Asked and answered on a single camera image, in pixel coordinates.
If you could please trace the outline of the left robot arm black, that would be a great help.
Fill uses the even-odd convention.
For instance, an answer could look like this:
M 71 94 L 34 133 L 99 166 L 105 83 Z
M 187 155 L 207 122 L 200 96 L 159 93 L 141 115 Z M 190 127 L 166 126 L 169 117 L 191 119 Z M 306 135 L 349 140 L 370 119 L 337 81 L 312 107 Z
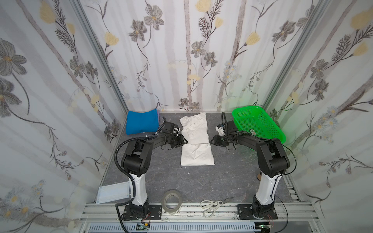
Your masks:
M 149 206 L 149 196 L 146 192 L 146 172 L 148 171 L 153 149 L 170 145 L 170 148 L 178 148 L 188 143 L 179 133 L 177 124 L 169 122 L 163 117 L 161 126 L 149 136 L 130 138 L 115 149 L 114 163 L 117 169 L 130 181 L 130 200 L 115 204 L 116 213 L 125 233 L 124 222 L 135 219 L 146 219 L 152 213 Z

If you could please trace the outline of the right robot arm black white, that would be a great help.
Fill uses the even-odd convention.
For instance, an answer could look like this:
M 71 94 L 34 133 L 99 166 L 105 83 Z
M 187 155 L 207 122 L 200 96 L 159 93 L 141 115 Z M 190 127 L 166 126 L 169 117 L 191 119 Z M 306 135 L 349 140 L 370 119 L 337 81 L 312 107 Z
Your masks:
M 220 129 L 222 132 L 213 137 L 211 144 L 220 147 L 228 147 L 230 144 L 243 145 L 256 151 L 261 180 L 250 210 L 254 218 L 263 219 L 275 210 L 278 181 L 287 175 L 286 171 L 290 167 L 284 146 L 277 138 L 265 139 L 239 131 L 233 121 L 227 121 L 224 112 L 217 130 Z

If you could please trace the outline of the white t-shirt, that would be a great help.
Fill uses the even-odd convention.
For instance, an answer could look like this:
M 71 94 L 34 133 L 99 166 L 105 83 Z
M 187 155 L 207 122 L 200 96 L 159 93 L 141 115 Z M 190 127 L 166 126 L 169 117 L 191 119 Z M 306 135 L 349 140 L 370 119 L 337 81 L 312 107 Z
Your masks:
M 206 113 L 184 116 L 180 119 L 180 123 L 181 134 L 187 141 L 187 144 L 182 146 L 181 165 L 185 167 L 215 165 L 207 133 Z

